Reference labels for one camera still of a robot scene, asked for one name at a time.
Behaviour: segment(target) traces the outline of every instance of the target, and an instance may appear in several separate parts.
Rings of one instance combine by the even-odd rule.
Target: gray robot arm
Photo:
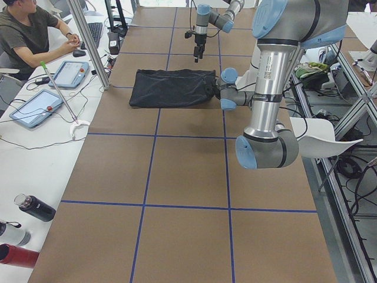
[[[253,20],[260,50],[254,92],[238,91],[237,71],[224,70],[217,84],[221,107],[248,105],[251,119],[236,140],[239,163],[248,169],[290,165],[298,154],[294,134],[278,122],[288,66],[297,49],[326,46],[344,37],[348,0],[263,0]]]
[[[207,42],[208,24],[212,24],[218,29],[228,33],[233,28],[236,15],[242,10],[244,0],[224,0],[229,4],[226,12],[220,15],[209,5],[198,5],[195,30],[189,30],[185,33],[185,38],[195,36],[196,46],[194,47],[195,62],[203,58],[203,53]]]

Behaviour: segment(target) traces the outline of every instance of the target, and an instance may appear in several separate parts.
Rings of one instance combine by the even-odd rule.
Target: white table
[[[87,22],[103,22],[104,17],[87,17]],[[72,20],[69,24],[72,32],[78,32],[77,27]],[[65,40],[58,30],[49,31],[53,40],[50,40],[50,49],[59,47]],[[98,52],[100,57],[106,54],[108,38],[107,30],[104,28]],[[90,70],[93,66],[87,53],[84,57],[74,58],[71,54],[65,55],[51,63],[47,67],[51,73],[54,73],[61,63],[65,60],[88,61]],[[43,74],[42,67],[38,67],[33,73],[35,75]],[[63,95],[68,100],[72,94],[79,91],[86,85],[92,75],[89,72],[84,81],[75,90],[62,90]],[[37,90],[28,91],[24,85],[16,98],[27,100],[37,91],[50,89],[47,85],[41,85]],[[96,77],[83,90],[84,95],[88,98],[85,109],[79,116],[79,119],[91,122],[93,120],[98,103],[102,96],[102,87],[100,80]],[[68,101],[74,113],[77,115],[85,104],[86,99],[80,94]],[[19,103],[12,103],[13,106],[20,106]],[[8,107],[7,111],[1,117],[0,121],[10,120],[9,114],[14,110]],[[57,110],[67,120],[72,120],[66,106]],[[53,114],[46,119],[40,126],[33,130],[28,130],[14,121],[0,123],[0,135],[3,139],[13,143],[21,144],[26,147],[40,147],[53,143],[67,142],[71,140],[70,125],[57,114]],[[76,139],[85,137],[88,133],[88,126],[77,128],[75,131]],[[45,149],[26,150],[18,146],[5,143],[0,140],[0,159],[2,168],[0,171],[1,180],[1,198],[0,198],[0,219],[6,221],[17,221],[22,227],[31,233],[31,240],[24,246],[26,249],[40,251],[44,244],[51,222],[42,222],[27,213],[21,212],[13,203],[14,197],[19,193],[34,195],[54,208],[57,208],[65,187],[71,176],[78,154],[84,141],[75,141],[57,146],[50,146]],[[0,282],[1,283],[21,283],[27,282],[32,269],[20,268],[10,265],[0,265]]]

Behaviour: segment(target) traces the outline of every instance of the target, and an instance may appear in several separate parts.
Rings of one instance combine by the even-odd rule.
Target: person
[[[349,0],[348,12],[364,12],[367,4],[371,12],[377,12],[377,0]]]
[[[80,46],[77,34],[68,25],[37,5],[36,0],[3,0],[0,13],[0,44],[11,66],[19,69],[13,76],[27,80],[41,61],[50,62]],[[54,27],[67,37],[56,50],[49,51],[47,27]]]

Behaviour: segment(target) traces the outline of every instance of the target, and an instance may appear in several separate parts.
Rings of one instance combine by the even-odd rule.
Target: tablet
[[[88,71],[89,64],[87,62],[64,61],[53,78],[58,87],[76,88],[81,84]]]
[[[63,100],[58,94],[49,90],[41,90],[9,116],[15,122],[30,129],[41,124],[62,104]]]

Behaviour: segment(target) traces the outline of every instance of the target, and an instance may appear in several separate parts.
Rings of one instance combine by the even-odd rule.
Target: white bottle
[[[30,240],[30,233],[9,223],[0,222],[0,242],[24,246]]]

